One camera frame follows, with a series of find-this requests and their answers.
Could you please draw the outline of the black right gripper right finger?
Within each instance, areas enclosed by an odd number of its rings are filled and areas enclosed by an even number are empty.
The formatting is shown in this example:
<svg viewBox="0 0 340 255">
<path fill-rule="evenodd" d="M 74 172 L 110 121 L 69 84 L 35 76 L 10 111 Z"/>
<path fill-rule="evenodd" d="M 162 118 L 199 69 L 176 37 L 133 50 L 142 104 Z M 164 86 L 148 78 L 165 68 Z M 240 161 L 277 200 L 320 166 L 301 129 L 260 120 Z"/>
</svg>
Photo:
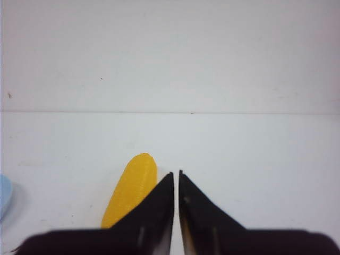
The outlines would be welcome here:
<svg viewBox="0 0 340 255">
<path fill-rule="evenodd" d="M 339 254 L 338 245 L 322 233 L 245 228 L 182 171 L 178 208 L 185 254 Z"/>
</svg>

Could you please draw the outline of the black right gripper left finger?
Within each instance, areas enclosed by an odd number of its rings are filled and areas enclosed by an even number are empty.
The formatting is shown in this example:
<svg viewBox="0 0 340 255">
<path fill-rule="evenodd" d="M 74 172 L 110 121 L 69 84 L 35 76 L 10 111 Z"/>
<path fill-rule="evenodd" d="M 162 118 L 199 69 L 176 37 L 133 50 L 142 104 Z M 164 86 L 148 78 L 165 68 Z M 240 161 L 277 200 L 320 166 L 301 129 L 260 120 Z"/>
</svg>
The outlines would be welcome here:
<svg viewBox="0 0 340 255">
<path fill-rule="evenodd" d="M 27 238 L 17 254 L 169 254 L 174 176 L 168 173 L 112 227 L 50 231 Z"/>
</svg>

